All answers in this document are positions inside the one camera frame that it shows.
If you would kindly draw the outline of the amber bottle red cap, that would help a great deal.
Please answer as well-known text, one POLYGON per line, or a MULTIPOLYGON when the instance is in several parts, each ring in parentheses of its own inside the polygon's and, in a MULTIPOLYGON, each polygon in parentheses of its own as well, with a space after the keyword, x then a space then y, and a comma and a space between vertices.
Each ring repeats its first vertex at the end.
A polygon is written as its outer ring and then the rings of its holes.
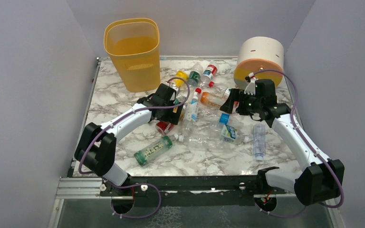
POLYGON ((161 135, 166 136, 174 128, 174 124, 160 121, 156 124, 155 128, 161 135))

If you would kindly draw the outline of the clear bottle blue label red cap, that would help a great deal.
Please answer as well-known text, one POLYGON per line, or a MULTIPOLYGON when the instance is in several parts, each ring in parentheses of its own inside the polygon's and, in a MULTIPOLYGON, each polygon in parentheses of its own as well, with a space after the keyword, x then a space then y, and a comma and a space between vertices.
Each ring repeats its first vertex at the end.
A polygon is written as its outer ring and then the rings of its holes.
POLYGON ((189 135, 192 132, 194 124, 196 123, 199 109, 198 99, 201 92, 202 90, 200 88, 196 88, 193 93, 193 97, 184 114, 181 132, 182 135, 189 135))

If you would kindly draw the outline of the green tinted bottle green cap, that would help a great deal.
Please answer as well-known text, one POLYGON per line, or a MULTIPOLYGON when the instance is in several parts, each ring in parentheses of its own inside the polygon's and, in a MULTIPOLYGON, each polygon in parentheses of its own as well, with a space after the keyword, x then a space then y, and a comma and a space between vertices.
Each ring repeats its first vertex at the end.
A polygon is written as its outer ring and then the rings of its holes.
POLYGON ((173 140, 164 136, 134 154, 138 164, 144 166, 173 147, 173 140))

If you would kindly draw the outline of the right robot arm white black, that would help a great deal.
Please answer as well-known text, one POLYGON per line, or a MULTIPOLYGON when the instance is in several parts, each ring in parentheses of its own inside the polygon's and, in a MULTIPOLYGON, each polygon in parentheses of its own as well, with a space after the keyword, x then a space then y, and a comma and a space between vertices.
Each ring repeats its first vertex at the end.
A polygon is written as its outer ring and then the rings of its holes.
POLYGON ((266 192, 273 187, 289 191, 305 206, 335 198, 340 198, 337 206, 342 205, 344 164, 323 153, 299 126, 290 107, 286 103, 278 103, 272 80, 252 80, 244 90, 231 89, 220 110, 250 117, 259 115, 261 121, 265 121, 295 155, 302 173, 298 175, 278 167, 260 170, 257 178, 261 191, 266 192))

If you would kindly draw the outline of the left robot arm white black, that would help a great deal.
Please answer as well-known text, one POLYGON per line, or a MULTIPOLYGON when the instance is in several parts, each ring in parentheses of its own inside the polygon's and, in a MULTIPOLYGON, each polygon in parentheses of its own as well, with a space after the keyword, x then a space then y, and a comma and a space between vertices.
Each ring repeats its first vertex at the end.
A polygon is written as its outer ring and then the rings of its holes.
POLYGON ((117 144, 129 133, 152 120, 177 125, 183 102, 177 102, 179 89, 161 83, 157 90, 137 100, 125 113, 102 123, 87 124, 76 147, 74 158, 95 175, 122 186, 128 173, 115 163, 117 144))

